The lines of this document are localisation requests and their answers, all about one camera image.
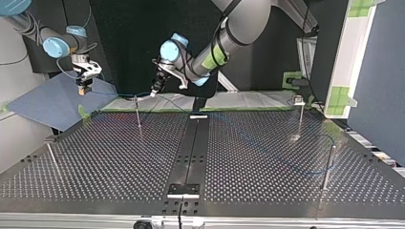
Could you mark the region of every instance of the perforated table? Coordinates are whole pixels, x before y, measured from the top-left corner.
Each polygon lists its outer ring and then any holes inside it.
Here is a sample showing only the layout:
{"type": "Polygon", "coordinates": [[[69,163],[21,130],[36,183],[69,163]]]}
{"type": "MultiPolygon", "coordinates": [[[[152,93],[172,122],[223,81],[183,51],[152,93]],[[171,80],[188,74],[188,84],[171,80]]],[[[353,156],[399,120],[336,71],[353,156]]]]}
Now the perforated table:
{"type": "Polygon", "coordinates": [[[405,180],[299,111],[100,113],[0,175],[1,213],[405,219],[405,180]],[[336,145],[328,167],[330,147],[336,145]],[[330,170],[328,190],[322,190],[330,170]],[[199,198],[168,198],[172,184],[199,198]]]}

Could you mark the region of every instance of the thin metal pin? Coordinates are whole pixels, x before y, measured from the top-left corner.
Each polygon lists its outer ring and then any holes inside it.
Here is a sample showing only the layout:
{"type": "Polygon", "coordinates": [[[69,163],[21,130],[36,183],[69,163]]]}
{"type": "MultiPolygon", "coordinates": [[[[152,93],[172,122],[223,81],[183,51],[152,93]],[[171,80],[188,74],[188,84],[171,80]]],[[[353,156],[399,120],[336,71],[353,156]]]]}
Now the thin metal pin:
{"type": "Polygon", "coordinates": [[[140,118],[139,118],[139,104],[138,104],[138,97],[135,96],[135,109],[137,110],[137,119],[138,119],[138,127],[141,128],[140,125],[140,118]]]}
{"type": "Polygon", "coordinates": [[[334,152],[336,150],[336,146],[332,145],[330,148],[330,155],[328,157],[328,164],[327,164],[327,168],[326,168],[326,172],[325,172],[325,176],[324,176],[324,181],[322,182],[322,190],[328,190],[328,182],[329,182],[329,178],[330,178],[330,169],[331,166],[333,165],[333,159],[334,159],[334,152]]]}
{"type": "Polygon", "coordinates": [[[50,144],[50,143],[47,143],[47,146],[48,146],[48,150],[49,150],[50,153],[51,153],[51,157],[52,157],[53,163],[57,164],[56,158],[54,157],[54,154],[53,154],[53,150],[52,150],[51,144],[50,144]]]}

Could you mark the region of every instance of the metal rod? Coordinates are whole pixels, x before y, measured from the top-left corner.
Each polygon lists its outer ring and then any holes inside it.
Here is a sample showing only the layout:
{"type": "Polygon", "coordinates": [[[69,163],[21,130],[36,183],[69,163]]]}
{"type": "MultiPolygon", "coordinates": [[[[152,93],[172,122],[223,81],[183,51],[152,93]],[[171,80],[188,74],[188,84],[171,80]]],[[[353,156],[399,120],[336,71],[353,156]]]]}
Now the metal rod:
{"type": "Polygon", "coordinates": [[[137,111],[138,127],[141,128],[142,126],[140,125],[139,105],[138,105],[138,97],[137,96],[135,96],[135,109],[137,111]]]}
{"type": "Polygon", "coordinates": [[[53,163],[57,164],[56,158],[54,157],[54,154],[53,154],[53,150],[52,150],[51,144],[50,144],[50,143],[47,143],[47,146],[48,146],[48,150],[49,150],[50,153],[51,153],[51,157],[52,157],[53,163]]]}
{"type": "Polygon", "coordinates": [[[328,182],[329,182],[329,178],[330,178],[330,169],[331,166],[333,165],[333,158],[334,158],[334,152],[336,150],[336,146],[332,145],[330,147],[330,154],[328,157],[328,163],[327,163],[327,168],[325,171],[325,176],[324,176],[324,181],[322,182],[322,190],[328,190],[328,182]]]}
{"type": "Polygon", "coordinates": [[[300,127],[301,127],[301,123],[302,123],[302,121],[303,121],[303,115],[304,115],[304,106],[305,106],[305,104],[301,106],[300,127]]]}

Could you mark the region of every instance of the blue cloth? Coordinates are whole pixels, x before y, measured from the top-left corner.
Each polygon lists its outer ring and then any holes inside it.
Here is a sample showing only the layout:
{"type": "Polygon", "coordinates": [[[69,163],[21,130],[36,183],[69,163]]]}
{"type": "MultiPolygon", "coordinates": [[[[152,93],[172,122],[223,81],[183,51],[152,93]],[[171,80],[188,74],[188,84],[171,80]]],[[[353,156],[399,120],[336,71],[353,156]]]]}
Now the blue cloth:
{"type": "Polygon", "coordinates": [[[79,95],[75,80],[61,73],[12,101],[8,109],[30,120],[66,131],[82,119],[79,107],[84,107],[85,113],[90,114],[117,97],[114,85],[97,78],[93,80],[93,91],[95,93],[79,95]]]}

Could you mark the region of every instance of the wire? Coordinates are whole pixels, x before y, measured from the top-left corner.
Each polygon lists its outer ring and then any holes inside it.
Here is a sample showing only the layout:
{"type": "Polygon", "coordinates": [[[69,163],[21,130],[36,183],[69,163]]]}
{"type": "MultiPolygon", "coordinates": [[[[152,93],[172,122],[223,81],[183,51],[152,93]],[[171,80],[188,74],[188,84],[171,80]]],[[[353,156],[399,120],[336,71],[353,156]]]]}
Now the wire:
{"type": "Polygon", "coordinates": [[[63,58],[64,58],[64,57],[62,57],[62,58],[57,58],[57,59],[56,59],[57,68],[59,68],[60,71],[62,71],[64,74],[66,74],[66,76],[69,76],[69,77],[72,78],[72,79],[78,79],[78,78],[79,78],[78,76],[72,76],[71,74],[66,73],[66,72],[62,69],[62,67],[60,67],[59,60],[60,60],[60,59],[63,59],[63,58]]]}
{"type": "MultiPolygon", "coordinates": [[[[306,22],[307,22],[307,20],[308,20],[308,14],[309,14],[309,6],[310,6],[310,2],[308,2],[307,10],[306,10],[305,16],[304,16],[304,23],[303,23],[303,28],[302,28],[302,30],[303,30],[303,36],[301,37],[301,49],[302,49],[302,53],[303,53],[303,62],[304,62],[304,69],[305,69],[306,80],[307,80],[308,83],[309,83],[309,88],[310,88],[310,90],[311,90],[311,92],[312,92],[312,94],[313,94],[313,97],[315,98],[315,100],[316,100],[317,102],[320,102],[319,99],[318,99],[318,97],[316,96],[315,91],[313,90],[312,83],[311,83],[310,80],[309,80],[308,69],[307,69],[307,64],[306,64],[307,61],[306,61],[306,58],[305,58],[304,37],[305,37],[305,24],[306,24],[306,22]]],[[[324,108],[323,108],[322,106],[319,106],[319,108],[321,109],[322,113],[324,114],[324,113],[325,113],[324,108]]]]}
{"type": "Polygon", "coordinates": [[[89,17],[87,18],[86,23],[84,23],[83,28],[86,28],[87,25],[89,25],[89,22],[90,22],[91,18],[92,18],[92,6],[90,5],[90,2],[89,2],[89,17]]]}
{"type": "Polygon", "coordinates": [[[10,62],[10,63],[3,63],[3,64],[0,64],[0,66],[13,65],[13,64],[21,63],[21,62],[23,62],[25,59],[27,59],[27,57],[28,57],[28,51],[27,51],[27,53],[24,55],[24,57],[21,58],[20,60],[13,61],[13,62],[10,62]]]}
{"type": "Polygon", "coordinates": [[[41,36],[41,20],[36,21],[35,17],[28,11],[24,11],[24,13],[27,16],[28,26],[24,30],[19,30],[16,28],[14,28],[14,30],[21,35],[33,35],[35,37],[36,45],[40,46],[43,43],[41,36]]]}
{"type": "Polygon", "coordinates": [[[181,210],[182,210],[182,202],[183,202],[183,201],[184,201],[184,198],[181,198],[181,204],[180,204],[180,209],[179,209],[179,214],[178,214],[179,229],[182,229],[181,210]]]}
{"type": "Polygon", "coordinates": [[[103,81],[105,81],[105,76],[104,76],[104,73],[103,73],[103,72],[101,72],[101,73],[100,73],[100,75],[101,75],[102,80],[103,80],[103,81]]]}
{"type": "Polygon", "coordinates": [[[72,54],[85,54],[85,53],[90,52],[91,50],[95,49],[95,48],[97,47],[97,45],[98,45],[97,42],[92,43],[92,44],[90,44],[90,45],[87,47],[86,50],[80,51],[80,52],[74,52],[74,53],[72,53],[72,54]]]}

